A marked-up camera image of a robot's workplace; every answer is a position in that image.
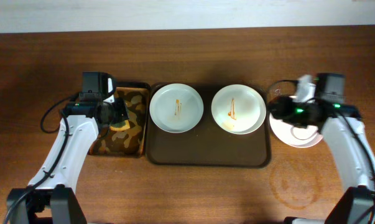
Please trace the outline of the green yellow sponge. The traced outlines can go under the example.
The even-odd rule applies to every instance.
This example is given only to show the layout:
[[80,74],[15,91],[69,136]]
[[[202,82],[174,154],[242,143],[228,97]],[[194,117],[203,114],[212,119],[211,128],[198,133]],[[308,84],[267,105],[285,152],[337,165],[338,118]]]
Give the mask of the green yellow sponge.
[[131,127],[130,127],[129,121],[125,120],[119,123],[111,124],[109,128],[112,131],[125,131],[125,130],[130,129]]

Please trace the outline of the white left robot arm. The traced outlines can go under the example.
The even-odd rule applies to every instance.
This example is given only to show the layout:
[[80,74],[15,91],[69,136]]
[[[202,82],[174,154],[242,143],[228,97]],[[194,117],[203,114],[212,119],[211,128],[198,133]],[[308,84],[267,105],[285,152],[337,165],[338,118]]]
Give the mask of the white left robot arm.
[[57,138],[42,167],[26,188],[9,193],[5,223],[86,223],[75,196],[86,155],[102,128],[129,129],[126,104],[115,91],[110,74],[83,73],[82,90],[62,100]]

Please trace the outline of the white plate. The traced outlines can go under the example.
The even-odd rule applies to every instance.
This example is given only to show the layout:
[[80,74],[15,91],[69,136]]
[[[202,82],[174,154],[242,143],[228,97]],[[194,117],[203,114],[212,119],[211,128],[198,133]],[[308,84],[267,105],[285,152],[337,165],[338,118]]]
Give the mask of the white plate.
[[211,114],[221,129],[231,134],[249,134],[264,123],[266,105],[257,90],[234,84],[223,87],[214,95]]
[[307,126],[298,128],[287,124],[280,119],[275,119],[269,115],[269,122],[272,132],[283,143],[296,148],[308,148],[318,144],[323,136],[319,133],[316,126]]
[[150,101],[149,113],[154,124],[168,133],[193,129],[203,116],[200,94],[192,87],[173,83],[159,88]]

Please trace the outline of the white plate front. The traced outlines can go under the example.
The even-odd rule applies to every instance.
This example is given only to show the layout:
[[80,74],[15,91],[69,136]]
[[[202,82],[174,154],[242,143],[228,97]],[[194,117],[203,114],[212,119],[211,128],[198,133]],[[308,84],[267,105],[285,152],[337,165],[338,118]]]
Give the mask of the white plate front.
[[318,144],[323,136],[319,133],[316,126],[307,126],[298,128],[287,124],[280,119],[275,119],[269,115],[269,122],[272,132],[283,143],[296,148],[308,148]]

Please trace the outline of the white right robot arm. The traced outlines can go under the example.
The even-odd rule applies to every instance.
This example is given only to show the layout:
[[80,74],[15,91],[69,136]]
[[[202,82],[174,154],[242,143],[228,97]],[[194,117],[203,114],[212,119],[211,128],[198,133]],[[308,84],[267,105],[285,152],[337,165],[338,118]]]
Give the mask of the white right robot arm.
[[317,127],[330,148],[345,193],[322,222],[375,223],[375,155],[357,107],[345,104],[345,76],[305,75],[294,84],[293,98],[276,96],[267,108],[293,127]]

